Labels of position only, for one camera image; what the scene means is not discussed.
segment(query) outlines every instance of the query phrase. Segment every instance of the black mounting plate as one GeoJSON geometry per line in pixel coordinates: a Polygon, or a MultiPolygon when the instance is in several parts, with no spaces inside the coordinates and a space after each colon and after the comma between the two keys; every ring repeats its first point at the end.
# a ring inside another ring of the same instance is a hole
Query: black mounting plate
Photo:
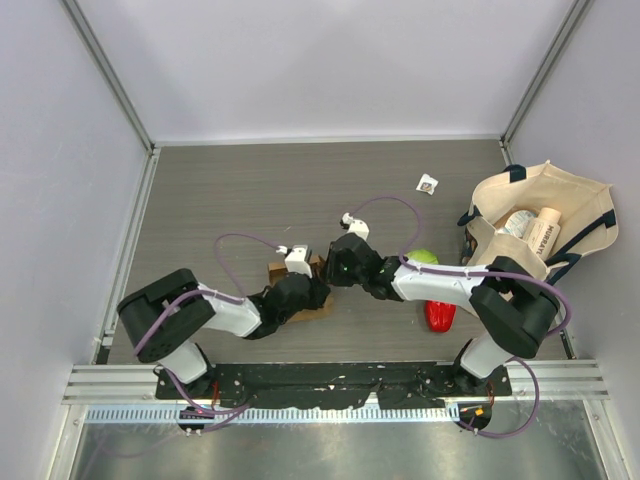
{"type": "MultiPolygon", "coordinates": [[[[442,406],[441,398],[487,395],[485,385],[463,392],[451,380],[453,365],[440,362],[228,363],[217,364],[211,373],[223,407],[341,410],[363,406],[374,392],[382,409],[430,408],[442,406]]],[[[488,381],[495,396],[511,395],[504,366],[488,381]]],[[[208,403],[212,396],[211,385],[198,400],[208,403]]],[[[156,398],[181,397],[170,382],[159,381],[156,398]]]]}

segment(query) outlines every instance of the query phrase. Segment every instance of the metal surface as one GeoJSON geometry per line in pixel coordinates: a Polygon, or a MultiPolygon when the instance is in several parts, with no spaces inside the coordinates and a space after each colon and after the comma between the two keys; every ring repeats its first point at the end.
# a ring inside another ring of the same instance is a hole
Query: metal surface
{"type": "Polygon", "coordinates": [[[140,228],[142,227],[142,219],[144,218],[144,212],[147,208],[147,202],[149,200],[151,186],[153,185],[153,177],[158,166],[159,156],[160,149],[155,149],[153,153],[148,156],[142,177],[140,178],[138,194],[136,195],[134,207],[131,212],[131,218],[129,220],[124,242],[118,254],[118,267],[113,286],[111,287],[111,293],[109,294],[109,300],[104,320],[102,322],[101,331],[98,336],[101,342],[98,344],[98,348],[94,353],[94,362],[99,358],[101,349],[110,349],[113,344],[113,336],[118,322],[116,307],[118,302],[124,296],[124,291],[129,279],[133,255],[138,243],[138,236],[140,235],[140,228]]]}
{"type": "Polygon", "coordinates": [[[585,414],[607,475],[612,480],[627,480],[631,478],[631,472],[629,464],[622,454],[620,440],[612,428],[611,418],[607,413],[607,409],[610,407],[610,402],[595,400],[584,402],[585,414]]]}
{"type": "MultiPolygon", "coordinates": [[[[609,398],[602,375],[594,360],[533,360],[529,362],[545,400],[609,398]]],[[[154,365],[76,365],[69,377],[63,404],[113,405],[162,403],[154,396],[157,377],[154,365]]],[[[533,398],[533,384],[520,365],[507,365],[512,397],[497,397],[496,401],[533,398]]],[[[469,401],[452,398],[451,401],[469,401]]]]}
{"type": "MultiPolygon", "coordinates": [[[[530,402],[497,405],[491,430],[512,430],[530,410],[530,402]]],[[[453,423],[238,425],[189,438],[169,425],[88,425],[71,478],[591,480],[606,476],[582,403],[546,402],[539,421],[502,441],[476,437],[453,423]],[[99,442],[110,454],[96,449],[99,442]]]]}
{"type": "Polygon", "coordinates": [[[71,405],[67,407],[67,418],[60,432],[56,446],[49,480],[67,480],[71,475],[73,461],[80,445],[84,419],[88,407],[85,405],[71,405]]]}
{"type": "Polygon", "coordinates": [[[80,7],[80,5],[78,5],[77,0],[60,0],[60,3],[64,7],[67,14],[69,15],[69,18],[76,27],[80,38],[89,50],[89,54],[91,55],[91,57],[93,57],[96,66],[107,82],[107,85],[115,96],[116,101],[118,102],[120,107],[122,107],[125,116],[129,120],[129,123],[131,123],[133,129],[136,131],[136,134],[142,142],[145,150],[147,150],[147,152],[151,154],[153,150],[153,141],[149,137],[147,130],[142,124],[142,120],[140,120],[140,117],[136,113],[133,103],[129,99],[129,96],[122,86],[122,83],[120,83],[118,75],[116,75],[111,62],[109,62],[109,59],[102,49],[100,42],[96,38],[96,35],[93,32],[91,25],[89,24],[89,21],[82,12],[82,8],[80,7]]]}
{"type": "Polygon", "coordinates": [[[522,100],[520,100],[520,104],[516,109],[509,125],[507,126],[504,135],[502,136],[503,143],[508,147],[513,141],[513,137],[515,136],[522,120],[527,115],[527,112],[531,108],[533,101],[535,100],[538,92],[544,85],[546,79],[551,74],[554,65],[560,58],[560,55],[566,48],[567,44],[571,40],[576,28],[580,24],[580,21],[587,13],[589,6],[593,3],[593,0],[575,0],[571,8],[567,12],[567,15],[558,30],[558,33],[554,37],[551,42],[551,46],[547,53],[544,56],[544,60],[542,64],[538,68],[538,71],[534,75],[531,83],[527,87],[522,100]]]}

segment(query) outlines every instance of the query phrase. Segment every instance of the metal frame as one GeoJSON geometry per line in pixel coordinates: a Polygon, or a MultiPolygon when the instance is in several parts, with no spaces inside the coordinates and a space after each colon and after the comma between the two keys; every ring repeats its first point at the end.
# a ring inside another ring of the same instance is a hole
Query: metal frame
{"type": "Polygon", "coordinates": [[[613,428],[609,409],[611,402],[584,401],[589,426],[596,440],[600,457],[610,479],[631,479],[633,475],[626,461],[619,438],[613,428]]]}
{"type": "Polygon", "coordinates": [[[217,145],[273,145],[304,143],[361,143],[361,142],[426,142],[438,140],[500,140],[499,133],[494,134],[461,134],[461,135],[354,135],[328,137],[269,137],[269,138],[234,138],[229,140],[207,141],[157,141],[157,147],[199,147],[217,145]]]}
{"type": "Polygon", "coordinates": [[[131,123],[131,126],[135,130],[138,138],[142,142],[145,150],[148,153],[153,151],[154,145],[149,133],[144,127],[142,120],[138,116],[133,103],[129,99],[127,92],[125,91],[118,75],[116,74],[109,58],[105,54],[100,42],[98,41],[96,34],[94,33],[91,25],[85,17],[82,8],[78,5],[77,0],[60,0],[60,3],[64,7],[65,11],[69,15],[71,22],[76,28],[82,42],[89,50],[89,54],[93,58],[98,70],[104,77],[109,89],[113,93],[118,102],[118,105],[122,108],[125,116],[131,123]]]}
{"type": "MultiPolygon", "coordinates": [[[[533,360],[528,362],[538,378],[542,400],[608,400],[609,393],[595,360],[533,360]]],[[[155,398],[158,378],[155,365],[76,365],[73,367],[63,405],[135,405],[175,403],[155,398]]],[[[496,401],[533,399],[529,373],[518,364],[507,370],[514,394],[496,401]]],[[[479,401],[484,397],[449,398],[479,401]]]]}
{"type": "Polygon", "coordinates": [[[536,71],[533,79],[527,87],[527,90],[520,100],[518,108],[516,108],[513,117],[509,121],[509,125],[507,126],[507,129],[505,130],[501,139],[503,145],[505,145],[505,148],[507,148],[509,163],[513,163],[511,152],[509,150],[509,145],[511,145],[513,137],[518,131],[518,128],[520,128],[524,117],[529,112],[531,105],[540,93],[540,90],[544,86],[547,78],[549,78],[553,67],[556,65],[560,56],[562,55],[562,52],[564,52],[565,48],[569,44],[569,41],[571,40],[571,37],[573,36],[576,28],[584,18],[592,3],[593,0],[574,0],[573,4],[569,8],[569,11],[565,15],[562,24],[560,25],[558,33],[556,33],[556,36],[551,42],[551,46],[547,50],[542,63],[538,67],[538,70],[536,71]]]}
{"type": "Polygon", "coordinates": [[[147,208],[149,195],[151,194],[151,186],[153,185],[153,178],[156,173],[156,168],[158,167],[159,157],[160,149],[156,148],[147,157],[142,176],[140,177],[138,194],[136,195],[136,200],[133,205],[122,248],[118,253],[118,267],[116,269],[115,279],[111,287],[111,292],[109,293],[109,300],[100,326],[100,332],[96,337],[100,341],[96,345],[93,363],[106,363],[108,350],[111,348],[113,342],[113,335],[115,334],[116,324],[118,323],[116,307],[120,299],[124,296],[124,291],[127,286],[127,280],[129,279],[129,272],[131,271],[133,256],[136,245],[138,244],[142,220],[144,219],[144,212],[147,208]]]}

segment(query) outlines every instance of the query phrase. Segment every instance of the bottle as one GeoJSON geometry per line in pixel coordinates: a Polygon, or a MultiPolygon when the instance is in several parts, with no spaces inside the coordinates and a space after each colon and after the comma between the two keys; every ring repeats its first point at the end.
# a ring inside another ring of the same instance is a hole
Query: bottle
{"type": "Polygon", "coordinates": [[[546,260],[551,253],[553,244],[560,233],[560,213],[553,208],[543,208],[537,218],[529,221],[527,231],[524,232],[522,240],[534,251],[541,260],[546,260]]]}

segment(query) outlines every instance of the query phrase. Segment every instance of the tote bag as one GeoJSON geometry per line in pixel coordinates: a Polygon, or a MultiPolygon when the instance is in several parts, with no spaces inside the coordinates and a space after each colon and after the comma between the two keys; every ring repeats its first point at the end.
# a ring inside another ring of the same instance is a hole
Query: tote bag
{"type": "Polygon", "coordinates": [[[518,262],[531,276],[555,284],[582,257],[611,245],[618,224],[610,194],[611,185],[572,175],[553,165],[525,168],[509,165],[487,178],[473,192],[471,206],[458,221],[465,227],[463,265],[488,265],[500,255],[518,262]],[[560,234],[546,261],[526,242],[495,225],[509,212],[544,207],[562,213],[560,234]]]}

